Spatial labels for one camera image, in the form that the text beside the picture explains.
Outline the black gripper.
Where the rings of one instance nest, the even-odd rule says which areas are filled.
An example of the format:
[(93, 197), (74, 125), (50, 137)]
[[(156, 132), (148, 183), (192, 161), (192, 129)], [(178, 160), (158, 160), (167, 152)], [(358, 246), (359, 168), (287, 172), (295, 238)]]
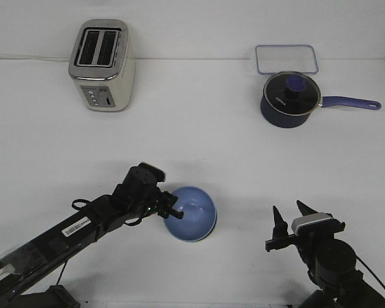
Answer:
[[(314, 221), (317, 211), (307, 206), (300, 200), (296, 201), (298, 210), (301, 213), (302, 221)], [(335, 233), (342, 232), (345, 229), (345, 223), (340, 221), (324, 221), (301, 229), (299, 236), (288, 234), (288, 224), (284, 221), (277, 207), (273, 206), (273, 234), (272, 239), (267, 240), (265, 249), (267, 252), (271, 250), (279, 250), (290, 245), (297, 248), (306, 248), (313, 241), (321, 239), (333, 238)]]
[(182, 219), (184, 213), (173, 208), (177, 197), (161, 191), (159, 182), (148, 170), (133, 166), (111, 195), (112, 205), (121, 218), (145, 218), (158, 214), (164, 219), (170, 216)]

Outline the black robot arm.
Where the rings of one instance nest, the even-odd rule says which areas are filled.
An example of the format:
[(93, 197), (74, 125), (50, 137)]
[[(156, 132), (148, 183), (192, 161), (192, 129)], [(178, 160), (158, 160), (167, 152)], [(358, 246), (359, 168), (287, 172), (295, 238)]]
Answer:
[(296, 246), (307, 266), (311, 282), (319, 287), (306, 298), (300, 307), (385, 307), (385, 298), (364, 281), (356, 263), (362, 260), (346, 242), (334, 235), (345, 229), (345, 223), (332, 214), (317, 212), (298, 200), (301, 213), (291, 224), (273, 207), (274, 227), (272, 238), (266, 241), (270, 252), (290, 245)]
[(40, 293), (25, 292), (123, 225), (138, 225), (153, 214), (181, 219), (183, 212), (173, 207), (178, 198), (157, 186), (165, 178), (162, 170), (141, 162), (130, 168), (112, 194), (81, 200), (83, 205), (75, 214), (1, 257), (0, 307), (79, 307), (80, 303), (60, 284)]

